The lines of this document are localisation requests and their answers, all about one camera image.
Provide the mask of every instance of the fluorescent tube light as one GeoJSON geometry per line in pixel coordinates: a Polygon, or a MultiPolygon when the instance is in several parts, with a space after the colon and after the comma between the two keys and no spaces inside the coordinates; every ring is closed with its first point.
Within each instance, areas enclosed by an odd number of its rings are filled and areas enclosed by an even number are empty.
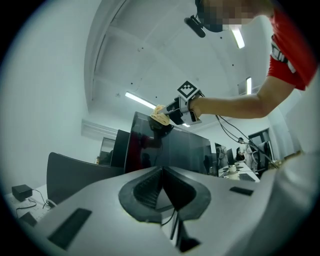
{"type": "Polygon", "coordinates": [[[239,28],[233,29],[232,32],[233,32],[233,35],[235,37],[235,40],[236,40],[236,43],[237,43],[239,49],[245,47],[245,42],[244,42],[244,39],[241,35],[239,28]]]}
{"type": "Polygon", "coordinates": [[[252,90],[252,78],[249,77],[246,79],[246,94],[247,95],[251,94],[251,90],[252,90]]]}
{"type": "Polygon", "coordinates": [[[142,99],[142,98],[139,98],[139,97],[131,94],[130,92],[126,92],[126,93],[125,93],[125,96],[127,96],[128,98],[130,98],[130,99],[132,99],[132,100],[134,100],[134,101],[136,101],[136,102],[139,102],[139,103],[141,103],[141,104],[149,107],[150,109],[153,109],[153,110],[154,110],[154,109],[156,108],[155,105],[149,103],[148,101],[145,101],[145,100],[142,99]]]}

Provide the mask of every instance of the power adapter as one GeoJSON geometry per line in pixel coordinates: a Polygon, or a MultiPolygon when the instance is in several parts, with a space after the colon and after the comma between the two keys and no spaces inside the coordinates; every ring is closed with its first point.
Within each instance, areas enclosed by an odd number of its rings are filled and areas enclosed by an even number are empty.
{"type": "Polygon", "coordinates": [[[32,188],[25,184],[19,185],[19,186],[13,186],[12,194],[17,200],[19,200],[20,202],[23,202],[26,198],[32,196],[32,188]]]}

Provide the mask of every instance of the hand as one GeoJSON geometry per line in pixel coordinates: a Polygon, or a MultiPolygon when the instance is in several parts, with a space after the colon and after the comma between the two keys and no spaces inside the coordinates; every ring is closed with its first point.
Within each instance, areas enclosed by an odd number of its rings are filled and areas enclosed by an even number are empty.
{"type": "Polygon", "coordinates": [[[199,107],[200,98],[195,98],[190,102],[190,110],[194,112],[195,117],[198,119],[201,116],[201,110],[199,107]]]}

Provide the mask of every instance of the yellow cloth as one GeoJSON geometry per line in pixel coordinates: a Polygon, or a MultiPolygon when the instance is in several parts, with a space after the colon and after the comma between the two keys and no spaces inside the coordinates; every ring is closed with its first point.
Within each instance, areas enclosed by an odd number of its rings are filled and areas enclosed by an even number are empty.
{"type": "Polygon", "coordinates": [[[165,107],[166,106],[163,106],[163,105],[156,106],[155,109],[153,110],[153,113],[150,115],[150,117],[156,120],[157,122],[159,122],[160,124],[164,126],[168,126],[170,124],[169,116],[165,115],[164,113],[158,114],[158,112],[165,107]]]}

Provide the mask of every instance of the keyboard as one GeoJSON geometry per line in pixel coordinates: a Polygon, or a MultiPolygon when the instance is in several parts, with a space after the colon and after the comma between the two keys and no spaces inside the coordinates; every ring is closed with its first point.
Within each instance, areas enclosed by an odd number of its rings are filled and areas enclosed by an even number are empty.
{"type": "Polygon", "coordinates": [[[255,181],[254,178],[252,178],[249,174],[246,174],[246,173],[239,174],[239,180],[248,181],[248,182],[254,182],[255,181]]]}

